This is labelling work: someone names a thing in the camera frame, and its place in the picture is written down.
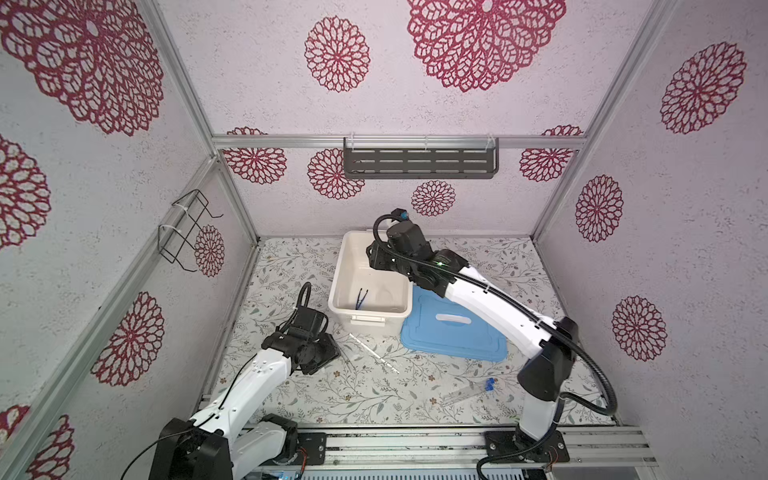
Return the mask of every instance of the red floral decal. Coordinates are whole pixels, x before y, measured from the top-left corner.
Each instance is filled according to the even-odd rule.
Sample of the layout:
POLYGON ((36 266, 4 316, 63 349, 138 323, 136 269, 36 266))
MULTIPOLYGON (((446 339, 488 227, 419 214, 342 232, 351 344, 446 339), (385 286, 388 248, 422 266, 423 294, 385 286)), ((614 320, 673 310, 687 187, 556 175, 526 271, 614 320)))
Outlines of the red floral decal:
POLYGON ((593 178, 581 189, 576 202, 578 231, 591 242, 605 240, 619 226, 623 206, 616 180, 608 175, 593 178))
POLYGON ((430 180, 416 187, 411 195, 413 209, 421 215, 434 217, 444 214, 453 206, 456 192, 442 180, 430 180))
POLYGON ((0 250, 35 236, 51 211, 50 196, 35 159, 0 135, 0 250))
MULTIPOLYGON (((558 125, 545 130, 542 135, 581 135, 584 132, 573 125, 558 125)), ((545 182, 560 177, 565 164, 571 159, 573 150, 567 148, 528 148, 520 158, 520 171, 523 176, 545 182)))
POLYGON ((674 133, 687 134, 725 113, 744 83, 744 52, 725 41, 688 58, 672 75, 661 98, 661 121, 674 133))
POLYGON ((165 319, 156 299, 141 292, 133 308, 125 314, 120 326, 91 367, 99 383, 126 386, 135 382, 157 358, 163 346, 165 319))
POLYGON ((488 90, 549 43, 565 0, 408 0, 413 54, 444 87, 488 90))
POLYGON ((22 422, 22 419, 24 418, 24 415, 27 415, 27 412, 29 412, 28 406, 14 405, 10 409, 0 413, 0 447, 8 441, 8 438, 11 437, 11 434, 16 430, 18 424, 22 422))
POLYGON ((350 180, 344 175, 343 155, 338 148, 327 148, 317 152, 307 167, 306 175, 312 186, 328 198, 354 197, 366 184, 365 180, 350 180))
POLYGON ((636 360, 655 359, 667 346, 667 324, 656 306, 645 298, 628 296, 620 301, 612 323, 619 346, 636 360))
POLYGON ((131 0, 0 0, 0 35, 76 120, 133 135, 159 115, 163 70, 131 0))
MULTIPOLYGON (((228 135, 266 135, 257 128, 238 127, 228 135)), ((286 173, 282 148, 231 148, 222 151, 232 171, 255 184, 271 184, 286 173)))
POLYGON ((213 225, 200 229, 194 241, 194 259, 205 276, 216 276, 224 265, 224 240, 213 225))
POLYGON ((48 435, 42 449, 27 467, 29 480, 61 480, 69 472, 69 460, 74 452, 73 434, 69 415, 62 415, 56 430, 48 435))
POLYGON ((306 66, 331 91, 349 91, 368 73, 371 59, 366 38, 345 18, 325 17, 304 42, 306 66))

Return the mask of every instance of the blue lid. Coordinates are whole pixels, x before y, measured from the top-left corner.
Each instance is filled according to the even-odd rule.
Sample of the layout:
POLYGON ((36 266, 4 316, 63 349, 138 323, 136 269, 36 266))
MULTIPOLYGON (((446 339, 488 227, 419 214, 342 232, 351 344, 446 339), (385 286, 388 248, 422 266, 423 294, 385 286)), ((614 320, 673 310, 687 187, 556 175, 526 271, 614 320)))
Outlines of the blue lid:
POLYGON ((497 329, 463 306, 416 285, 413 310, 402 324, 400 340, 422 352, 489 362, 507 358, 507 338, 497 329))

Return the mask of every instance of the white plastic bin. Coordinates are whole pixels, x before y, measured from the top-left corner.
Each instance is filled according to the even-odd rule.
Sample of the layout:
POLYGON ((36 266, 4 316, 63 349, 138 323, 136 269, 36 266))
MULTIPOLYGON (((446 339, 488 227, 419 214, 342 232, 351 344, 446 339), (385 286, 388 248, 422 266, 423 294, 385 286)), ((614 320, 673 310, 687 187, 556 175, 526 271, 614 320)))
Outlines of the white plastic bin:
POLYGON ((398 336, 402 323, 411 314, 413 288, 406 276, 369 266, 366 248, 371 242, 372 231, 351 231, 344 235, 333 272, 328 308, 351 333, 398 336), (360 310, 355 310, 361 288, 362 294, 368 290, 368 295, 360 310))

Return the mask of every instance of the aluminum rail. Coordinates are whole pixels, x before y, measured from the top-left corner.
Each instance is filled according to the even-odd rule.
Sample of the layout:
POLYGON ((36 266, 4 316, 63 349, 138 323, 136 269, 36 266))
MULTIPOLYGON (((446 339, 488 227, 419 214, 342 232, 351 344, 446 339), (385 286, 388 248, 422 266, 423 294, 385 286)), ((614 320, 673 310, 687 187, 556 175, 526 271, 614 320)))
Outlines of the aluminum rail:
MULTIPOLYGON (((318 425, 299 429, 299 433, 327 434, 324 465, 310 470, 396 470, 474 468, 485 457, 483 434, 514 429, 513 425, 466 427, 360 427, 318 425)), ((643 432, 638 427, 574 426, 558 427, 571 456, 568 463, 554 468, 573 467, 655 467, 657 462, 643 432)), ((483 470, 496 468, 540 468, 544 463, 488 463, 483 470)), ((259 467, 268 472, 285 467, 259 467)))
POLYGON ((366 148, 402 148, 402 149, 466 149, 481 150, 493 147, 494 138, 498 138, 499 148, 565 148, 578 150, 587 138, 582 135, 221 135, 215 134, 213 142, 216 148, 343 148, 344 138, 347 147, 366 148))

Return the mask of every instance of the floral tablecloth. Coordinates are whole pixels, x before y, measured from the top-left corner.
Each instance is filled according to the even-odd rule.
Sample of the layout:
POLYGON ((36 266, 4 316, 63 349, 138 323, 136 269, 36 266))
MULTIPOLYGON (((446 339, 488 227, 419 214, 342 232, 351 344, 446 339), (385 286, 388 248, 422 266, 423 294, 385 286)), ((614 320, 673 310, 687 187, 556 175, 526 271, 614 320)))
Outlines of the floral tablecloth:
MULTIPOLYGON (((497 286, 531 308, 555 319, 562 309, 530 240, 518 238, 430 238, 434 248, 449 248, 469 260, 497 286)), ((492 424, 517 422, 525 392, 516 376, 525 363, 510 343, 505 361, 492 363, 405 348, 398 336, 354 335, 328 310, 340 237, 270 238, 257 268, 224 355, 214 393, 228 387, 235 372, 293 310, 305 281, 313 285, 310 306, 329 314, 342 356, 313 376, 291 376, 253 416, 277 413, 299 423, 492 424), (365 343, 377 358, 360 343, 365 343), (470 382, 496 379, 494 392, 452 405, 442 398, 470 382)), ((605 405, 592 375, 577 362, 563 390, 605 405)), ((573 402, 561 423, 613 424, 573 402)))

